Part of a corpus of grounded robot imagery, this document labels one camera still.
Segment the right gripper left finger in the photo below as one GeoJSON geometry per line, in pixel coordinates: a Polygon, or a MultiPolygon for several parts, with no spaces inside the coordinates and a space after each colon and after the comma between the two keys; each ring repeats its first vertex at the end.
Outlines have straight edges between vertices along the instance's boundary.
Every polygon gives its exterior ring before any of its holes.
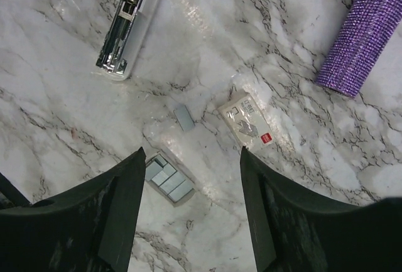
{"type": "Polygon", "coordinates": [[[127,271],[145,178],[143,149],[36,203],[1,178],[2,271],[127,271]]]}

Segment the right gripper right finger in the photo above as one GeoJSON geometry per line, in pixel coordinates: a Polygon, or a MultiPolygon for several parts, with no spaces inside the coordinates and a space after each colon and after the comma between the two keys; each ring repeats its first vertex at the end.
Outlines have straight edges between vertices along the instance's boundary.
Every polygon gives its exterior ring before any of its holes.
{"type": "Polygon", "coordinates": [[[363,207],[320,195],[246,148],[241,180],[258,271],[400,271],[401,199],[363,207]]]}

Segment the grey staple strips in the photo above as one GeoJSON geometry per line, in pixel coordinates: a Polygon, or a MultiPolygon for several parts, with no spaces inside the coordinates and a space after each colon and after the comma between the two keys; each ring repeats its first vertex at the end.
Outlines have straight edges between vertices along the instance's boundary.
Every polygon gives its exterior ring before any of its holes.
{"type": "Polygon", "coordinates": [[[155,151],[146,159],[145,181],[172,206],[188,202],[196,193],[187,166],[168,149],[155,151]]]}

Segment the small staple box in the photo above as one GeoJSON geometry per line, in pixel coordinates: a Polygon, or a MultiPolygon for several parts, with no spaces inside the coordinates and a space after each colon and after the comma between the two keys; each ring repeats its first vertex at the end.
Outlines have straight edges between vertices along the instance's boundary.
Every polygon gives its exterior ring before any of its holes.
{"type": "Polygon", "coordinates": [[[271,128],[250,93],[235,92],[218,111],[240,146],[256,151],[273,142],[271,128]]]}

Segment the single grey staple strip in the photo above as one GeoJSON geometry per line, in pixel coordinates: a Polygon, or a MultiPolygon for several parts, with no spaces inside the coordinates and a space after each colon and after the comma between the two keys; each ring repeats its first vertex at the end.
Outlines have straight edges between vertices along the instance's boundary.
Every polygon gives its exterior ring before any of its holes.
{"type": "Polygon", "coordinates": [[[173,113],[183,131],[187,132],[195,127],[195,123],[185,105],[181,104],[173,113]]]}

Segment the grey green stapler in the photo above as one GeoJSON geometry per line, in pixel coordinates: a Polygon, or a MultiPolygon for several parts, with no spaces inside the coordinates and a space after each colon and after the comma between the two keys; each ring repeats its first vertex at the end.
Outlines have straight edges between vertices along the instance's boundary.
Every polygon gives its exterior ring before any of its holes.
{"type": "Polygon", "coordinates": [[[134,67],[159,0],[119,0],[96,61],[105,76],[126,80],[134,67]]]}

